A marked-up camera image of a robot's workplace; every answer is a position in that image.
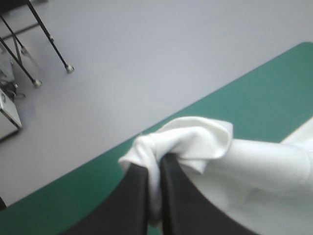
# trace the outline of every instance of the green mat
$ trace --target green mat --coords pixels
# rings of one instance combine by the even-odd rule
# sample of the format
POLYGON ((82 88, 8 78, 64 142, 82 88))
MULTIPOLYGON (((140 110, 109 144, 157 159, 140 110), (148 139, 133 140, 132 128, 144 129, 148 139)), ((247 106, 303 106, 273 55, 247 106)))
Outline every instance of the green mat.
MULTIPOLYGON (((313 116, 312 91, 313 44, 302 43, 145 132, 180 116, 203 116, 232 122, 235 138, 280 142, 313 116)), ((56 235, 83 218, 123 177, 117 159, 132 141, 0 212, 0 234, 56 235)))

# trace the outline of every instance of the stand leg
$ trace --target stand leg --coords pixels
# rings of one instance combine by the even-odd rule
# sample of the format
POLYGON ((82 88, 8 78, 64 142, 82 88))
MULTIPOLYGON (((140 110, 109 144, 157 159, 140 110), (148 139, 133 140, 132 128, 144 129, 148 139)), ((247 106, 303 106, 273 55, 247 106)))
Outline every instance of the stand leg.
POLYGON ((34 84, 34 86, 36 88, 41 87, 42 82, 40 80, 35 80, 32 78, 32 76, 29 74, 29 72, 25 69, 25 67, 21 64, 21 62, 18 60, 18 58, 16 58, 16 56, 14 55, 14 53, 10 50, 10 48, 8 47, 8 45, 4 42, 4 40, 0 37, 0 43, 4 46, 4 48, 10 53, 10 55, 12 56, 12 58, 16 61, 16 63, 21 67, 21 69, 24 71, 24 73, 27 75, 27 77, 29 78, 29 80, 32 82, 32 84, 34 84))
POLYGON ((30 3, 29 0, 26 0, 26 4, 29 7, 30 11, 33 13, 34 17, 36 18, 37 22, 39 23, 40 27, 42 28, 42 30, 44 31, 46 37, 48 38, 48 40, 50 41, 51 45, 53 46, 55 52, 58 54, 58 56, 60 57, 62 63, 64 64, 65 69, 67 70, 68 73, 71 73, 74 71, 73 66, 68 65, 65 60, 63 59, 62 55, 60 54, 60 52, 58 51, 57 47, 54 44, 54 40, 51 37, 50 33, 48 32, 48 30, 46 29, 44 23, 41 21, 40 17, 38 16, 37 12, 35 11, 33 5, 30 3))
POLYGON ((13 30, 11 29, 11 27, 8 25, 8 23, 5 21, 5 19, 3 18, 2 15, 0 15, 0 19, 3 21, 3 23, 5 24, 5 26, 9 29, 10 33, 12 34, 13 38, 20 44, 21 46, 21 53, 23 55, 27 54, 27 50, 26 48, 23 46, 23 44, 20 42, 20 40, 18 39, 18 37, 16 36, 16 34, 13 32, 13 30))

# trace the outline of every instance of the folded cloth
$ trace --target folded cloth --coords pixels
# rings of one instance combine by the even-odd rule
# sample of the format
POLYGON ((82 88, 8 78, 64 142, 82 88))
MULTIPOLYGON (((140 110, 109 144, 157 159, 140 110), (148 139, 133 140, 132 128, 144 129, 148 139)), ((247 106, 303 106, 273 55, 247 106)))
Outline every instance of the folded cloth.
POLYGON ((201 193, 237 222, 262 235, 311 235, 313 139, 286 142, 233 140, 229 122, 181 117, 138 137, 119 164, 148 169, 152 224, 161 215, 160 159, 175 153, 201 193))

